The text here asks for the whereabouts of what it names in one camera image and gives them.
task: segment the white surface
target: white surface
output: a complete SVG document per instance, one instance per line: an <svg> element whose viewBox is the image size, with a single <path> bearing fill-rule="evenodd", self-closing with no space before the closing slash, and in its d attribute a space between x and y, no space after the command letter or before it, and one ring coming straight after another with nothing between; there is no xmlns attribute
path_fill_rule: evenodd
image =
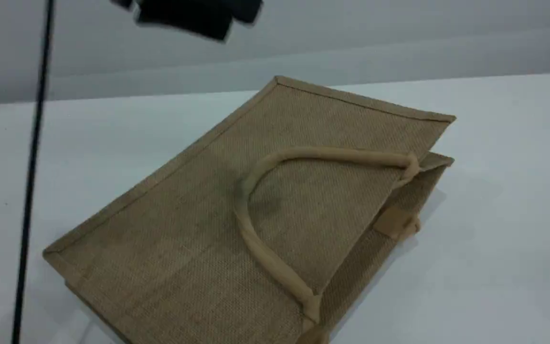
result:
<svg viewBox="0 0 550 344"><path fill-rule="evenodd" d="M33 100L43 3L0 0L0 102ZM132 17L107 0L57 1L53 96L238 91L274 74L347 85L550 73L550 0L264 0L225 45Z"/></svg>
<svg viewBox="0 0 550 344"><path fill-rule="evenodd" d="M456 163L333 335L344 343L550 343L550 75L340 87L458 116ZM48 104L25 344L119 343L41 250L139 182L253 92ZM0 343L9 342L31 104L0 105Z"/></svg>

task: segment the black object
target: black object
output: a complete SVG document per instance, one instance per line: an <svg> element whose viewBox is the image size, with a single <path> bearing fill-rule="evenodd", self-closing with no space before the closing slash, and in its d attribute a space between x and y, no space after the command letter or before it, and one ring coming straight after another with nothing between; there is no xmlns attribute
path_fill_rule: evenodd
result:
<svg viewBox="0 0 550 344"><path fill-rule="evenodd" d="M111 1L125 9L133 4L133 0ZM137 22L173 26L223 41L233 19L251 24L261 6L261 0L143 0Z"/></svg>
<svg viewBox="0 0 550 344"><path fill-rule="evenodd" d="M44 29L42 36L42 60L40 61L39 83L37 85L37 103L33 116L31 145L29 146L29 168L27 171L26 189L24 192L24 213L22 214L22 237L20 242L20 261L18 264L18 280L16 287L16 303L14 306L14 325L11 333L12 344L20 343L20 328L22 323L22 301L24 301L24 284L27 274L27 256L29 253L29 229L31 228L31 210L33 208L33 189L35 186L35 171L37 154L40 146L40 131L44 101L46 100L46 84L48 83L48 65L50 65L50 41L54 20L54 0L46 0L44 13Z"/></svg>

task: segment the white table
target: white table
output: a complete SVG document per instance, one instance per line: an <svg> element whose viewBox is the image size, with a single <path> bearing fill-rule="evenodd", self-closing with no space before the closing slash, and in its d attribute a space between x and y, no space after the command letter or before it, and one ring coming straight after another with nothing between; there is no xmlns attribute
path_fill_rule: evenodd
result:
<svg viewBox="0 0 550 344"><path fill-rule="evenodd" d="M332 342L550 344L550 75L338 88L458 120L434 147L456 163L421 214L422 231L395 251ZM47 105L24 344L120 342L41 250L251 95ZM0 105L0 344L11 333L32 112L32 104Z"/></svg>

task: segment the jute tote bag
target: jute tote bag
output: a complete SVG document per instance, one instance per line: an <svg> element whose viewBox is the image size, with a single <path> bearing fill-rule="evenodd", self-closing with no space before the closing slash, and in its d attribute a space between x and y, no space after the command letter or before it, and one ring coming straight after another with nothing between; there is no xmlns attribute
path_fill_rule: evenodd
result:
<svg viewBox="0 0 550 344"><path fill-rule="evenodd" d="M326 343L454 119L278 76L44 258L130 344Z"/></svg>

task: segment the bag handle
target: bag handle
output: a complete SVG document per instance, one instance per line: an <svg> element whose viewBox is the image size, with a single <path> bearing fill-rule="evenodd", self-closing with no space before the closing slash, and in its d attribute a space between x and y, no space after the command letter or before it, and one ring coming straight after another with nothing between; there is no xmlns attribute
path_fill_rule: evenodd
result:
<svg viewBox="0 0 550 344"><path fill-rule="evenodd" d="M251 217L249 216L249 197L258 182L267 172L280 163L293 159L318 159L323 161L344 161L370 166L393 166L404 168L402 178L394 187L401 187L410 182L419 173L417 157L408 155L377 152L370 150L351 150L329 147L294 147L280 150L260 159L249 174L238 185L235 192L234 212L241 231L242 238L254 259L277 280L296 300L303 305L303 333L314 332L319 324L319 306L321 294L313 290L303 279L273 252L258 237Z"/></svg>

